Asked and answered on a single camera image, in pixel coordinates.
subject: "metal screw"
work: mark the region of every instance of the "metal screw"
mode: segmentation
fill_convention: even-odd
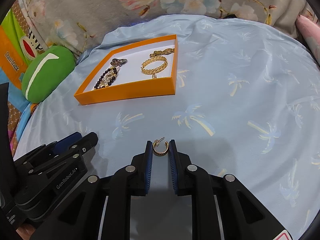
[[[94,175],[92,175],[92,176],[90,176],[90,177],[88,178],[88,181],[89,181],[90,183],[95,183],[97,180],[98,180],[98,177],[97,177],[97,176],[94,176]]]
[[[127,172],[134,172],[136,170],[136,167],[132,166],[132,165],[129,165],[129,166],[126,166],[125,170]]]
[[[187,169],[188,169],[189,171],[196,171],[196,170],[198,169],[198,167],[195,166],[195,165],[193,165],[193,164],[191,164],[191,165],[189,165],[189,166],[187,167]]]
[[[225,176],[225,179],[227,181],[233,182],[233,181],[235,181],[236,178],[235,178],[235,176],[233,176],[231,174],[228,174],[228,175]]]

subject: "green pillow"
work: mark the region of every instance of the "green pillow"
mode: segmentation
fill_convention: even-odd
[[[22,93],[31,103],[45,100],[75,69],[76,62],[70,50],[52,46],[37,56],[22,78]]]

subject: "pink pillow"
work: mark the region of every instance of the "pink pillow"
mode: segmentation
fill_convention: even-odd
[[[320,64],[320,26],[302,15],[298,16],[296,25]]]

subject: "light blue bed sheet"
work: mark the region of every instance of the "light blue bed sheet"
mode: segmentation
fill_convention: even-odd
[[[81,106],[73,94],[111,49],[177,34],[176,94]],[[299,239],[320,209],[320,73],[305,47],[258,22],[171,15],[106,34],[42,102],[15,159],[79,131],[99,142],[89,174],[114,174],[147,140],[175,139],[210,174],[234,174]],[[155,157],[150,194],[132,199],[131,239],[191,239],[191,201]]]

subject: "braided gold bracelet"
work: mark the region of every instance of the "braided gold bracelet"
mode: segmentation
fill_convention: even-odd
[[[163,71],[168,66],[167,59],[160,55],[169,55],[171,53],[174,53],[174,49],[165,49],[164,51],[155,50],[152,54],[150,54],[150,59],[142,63],[142,67],[141,67],[142,73],[146,75],[152,75],[152,78],[157,78],[156,74]],[[156,67],[154,69],[144,69],[151,62],[155,62],[158,60],[164,61],[164,63],[161,66]]]

